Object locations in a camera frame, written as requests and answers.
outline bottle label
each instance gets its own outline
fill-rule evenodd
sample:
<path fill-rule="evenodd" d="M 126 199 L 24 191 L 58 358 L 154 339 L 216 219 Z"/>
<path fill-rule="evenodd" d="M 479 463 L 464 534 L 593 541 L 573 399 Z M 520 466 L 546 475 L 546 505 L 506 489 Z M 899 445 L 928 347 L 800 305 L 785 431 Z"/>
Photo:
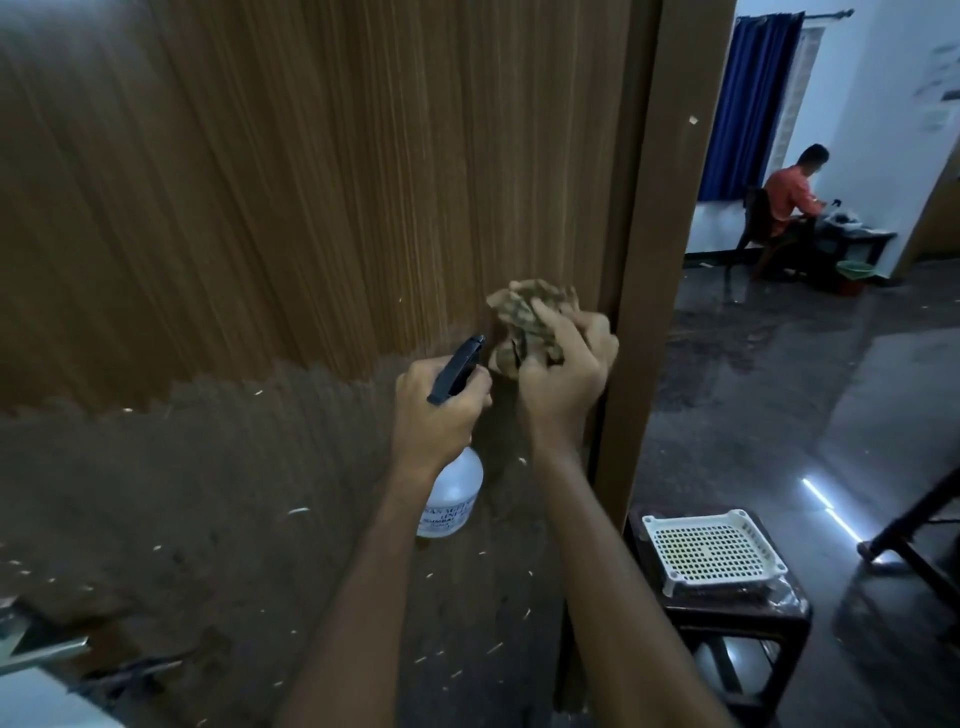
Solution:
<path fill-rule="evenodd" d="M 443 536 L 457 530 L 469 518 L 473 510 L 473 502 L 477 496 L 468 498 L 456 505 L 447 505 L 442 508 L 424 508 L 420 516 L 420 526 L 417 534 L 420 536 Z"/>

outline wooden door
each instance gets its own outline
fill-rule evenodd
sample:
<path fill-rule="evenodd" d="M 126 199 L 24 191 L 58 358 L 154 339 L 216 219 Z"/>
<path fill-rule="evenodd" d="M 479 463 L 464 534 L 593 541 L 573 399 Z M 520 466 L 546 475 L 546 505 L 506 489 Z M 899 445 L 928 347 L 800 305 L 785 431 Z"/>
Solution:
<path fill-rule="evenodd" d="M 894 277 L 902 276 L 921 256 L 960 254 L 960 141 L 926 201 L 917 226 L 900 256 Z"/>
<path fill-rule="evenodd" d="M 0 4 L 3 591 L 98 618 L 91 664 L 195 650 L 175 724 L 265 725 L 376 503 L 396 375 L 493 333 L 510 279 L 617 298 L 631 5 Z M 405 724 L 549 710 L 558 565 L 494 396 L 468 526 L 415 557 Z"/>

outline black hair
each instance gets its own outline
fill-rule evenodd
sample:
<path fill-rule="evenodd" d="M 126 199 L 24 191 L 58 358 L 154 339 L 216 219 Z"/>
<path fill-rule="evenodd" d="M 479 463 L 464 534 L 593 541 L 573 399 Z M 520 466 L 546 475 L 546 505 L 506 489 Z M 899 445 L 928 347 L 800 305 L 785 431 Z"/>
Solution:
<path fill-rule="evenodd" d="M 826 164 L 830 159 L 830 152 L 823 144 L 811 144 L 797 159 L 798 164 Z"/>

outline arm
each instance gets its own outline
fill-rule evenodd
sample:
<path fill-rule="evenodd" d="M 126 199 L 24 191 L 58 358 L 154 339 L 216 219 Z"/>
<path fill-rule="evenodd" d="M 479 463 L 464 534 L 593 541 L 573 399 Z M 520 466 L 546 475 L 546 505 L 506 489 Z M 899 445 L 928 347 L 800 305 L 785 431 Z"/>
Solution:
<path fill-rule="evenodd" d="M 554 329 L 565 362 L 547 369 L 540 352 L 531 352 L 520 370 L 520 395 L 598 722 L 730 726 L 584 476 L 583 421 L 617 353 L 610 323 L 599 314 L 534 307 Z"/>
<path fill-rule="evenodd" d="M 420 514 L 440 471 L 469 445 L 491 403 L 490 374 L 440 407 L 426 401 L 446 359 L 414 362 L 396 381 L 386 492 L 347 577 L 324 615 L 277 728 L 394 725 L 400 631 Z"/>
<path fill-rule="evenodd" d="M 797 184 L 790 194 L 790 202 L 793 206 L 808 217 L 816 217 L 827 206 L 822 203 L 810 191 L 810 185 L 807 182 Z"/>

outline curtain rod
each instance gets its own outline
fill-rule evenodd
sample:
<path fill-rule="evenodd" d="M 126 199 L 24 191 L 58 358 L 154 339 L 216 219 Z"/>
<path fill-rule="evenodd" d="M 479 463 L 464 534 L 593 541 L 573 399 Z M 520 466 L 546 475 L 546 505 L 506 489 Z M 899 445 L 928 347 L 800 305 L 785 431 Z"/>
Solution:
<path fill-rule="evenodd" d="M 853 8 L 850 8 L 848 11 L 828 12 L 823 15 L 804 15 L 804 20 L 828 20 L 830 18 L 843 20 L 845 17 L 850 17 L 851 15 L 853 15 Z"/>

